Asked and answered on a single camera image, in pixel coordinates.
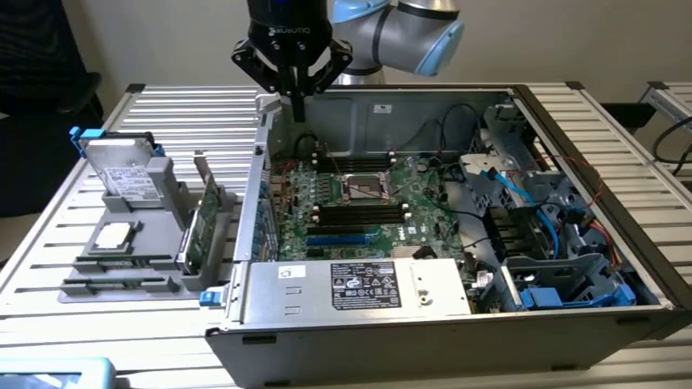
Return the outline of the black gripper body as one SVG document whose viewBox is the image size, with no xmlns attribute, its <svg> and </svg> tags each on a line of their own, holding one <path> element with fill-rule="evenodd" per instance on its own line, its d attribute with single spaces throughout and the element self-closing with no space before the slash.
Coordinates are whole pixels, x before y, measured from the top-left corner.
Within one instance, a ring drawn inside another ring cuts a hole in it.
<svg viewBox="0 0 692 389">
<path fill-rule="evenodd" d="M 249 42 L 274 66 L 309 68 L 331 41 L 326 2 L 250 0 Z"/>
</svg>

